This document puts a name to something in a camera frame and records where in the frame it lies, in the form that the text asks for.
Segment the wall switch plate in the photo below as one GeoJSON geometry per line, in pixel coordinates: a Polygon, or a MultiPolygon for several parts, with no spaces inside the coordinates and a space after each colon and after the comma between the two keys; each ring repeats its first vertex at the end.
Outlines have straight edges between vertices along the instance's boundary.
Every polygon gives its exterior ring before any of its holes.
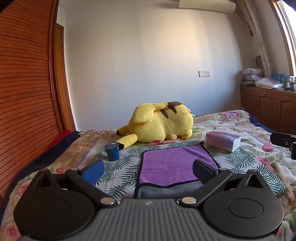
{"type": "Polygon", "coordinates": [[[205,71],[204,70],[200,70],[198,72],[198,74],[199,74],[200,77],[205,77],[205,71]]]}

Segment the yellow plush toy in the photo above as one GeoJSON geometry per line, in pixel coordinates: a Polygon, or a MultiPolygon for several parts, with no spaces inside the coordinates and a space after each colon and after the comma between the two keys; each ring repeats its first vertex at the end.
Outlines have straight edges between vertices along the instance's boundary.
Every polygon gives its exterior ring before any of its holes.
{"type": "Polygon", "coordinates": [[[151,143],[155,140],[175,140],[180,136],[186,140],[192,136],[193,116],[180,102],[146,103],[139,105],[127,126],[117,130],[117,134],[130,133],[120,138],[120,149],[127,148],[136,141],[151,143]]]}

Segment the wooden cabinet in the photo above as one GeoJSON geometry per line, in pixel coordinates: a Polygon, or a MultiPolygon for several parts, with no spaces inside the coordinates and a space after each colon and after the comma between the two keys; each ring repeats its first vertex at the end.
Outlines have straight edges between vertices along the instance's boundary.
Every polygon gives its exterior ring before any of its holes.
{"type": "Polygon", "coordinates": [[[296,92],[241,87],[241,104],[268,128],[296,134],[296,92]]]}

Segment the bed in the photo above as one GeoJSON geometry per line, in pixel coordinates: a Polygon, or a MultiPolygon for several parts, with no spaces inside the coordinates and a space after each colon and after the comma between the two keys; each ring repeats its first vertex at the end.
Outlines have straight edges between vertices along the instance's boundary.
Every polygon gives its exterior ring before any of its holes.
{"type": "Polygon", "coordinates": [[[107,160],[103,150],[105,144],[115,142],[120,138],[114,130],[89,130],[75,132],[68,147],[58,157],[48,162],[33,162],[29,169],[24,169],[11,187],[7,202],[1,206],[2,222],[1,240],[17,240],[20,236],[13,220],[13,211],[22,194],[40,168],[47,167],[52,173],[64,173],[67,169],[83,168],[97,159],[105,161],[103,176],[96,182],[96,187],[112,195],[118,201],[122,198],[132,198],[136,188],[141,156],[145,151],[196,145],[205,140],[209,131],[225,131],[241,135],[241,147],[234,152],[226,153],[218,148],[204,145],[208,153],[222,167],[227,167],[236,173],[245,173],[248,169],[257,169],[271,187],[284,210],[284,221],[280,228],[280,240],[291,240],[296,223],[296,164],[291,160],[288,149],[272,145],[270,132],[245,111],[235,110],[209,114],[194,119],[193,135],[189,140],[180,139],[162,143],[135,143],[120,152],[116,162],[107,160]]]}

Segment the gray ribbed plate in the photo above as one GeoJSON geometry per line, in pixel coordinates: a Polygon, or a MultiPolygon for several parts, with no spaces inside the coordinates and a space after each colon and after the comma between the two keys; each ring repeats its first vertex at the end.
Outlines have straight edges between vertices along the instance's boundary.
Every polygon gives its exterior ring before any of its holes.
{"type": "MultiPolygon", "coordinates": [[[[173,199],[123,199],[115,208],[102,209],[79,233],[65,241],[231,241],[209,227],[201,214],[173,199]]],[[[274,235],[262,239],[276,241],[274,235]]],[[[33,241],[22,237],[21,241],[33,241]]]]}

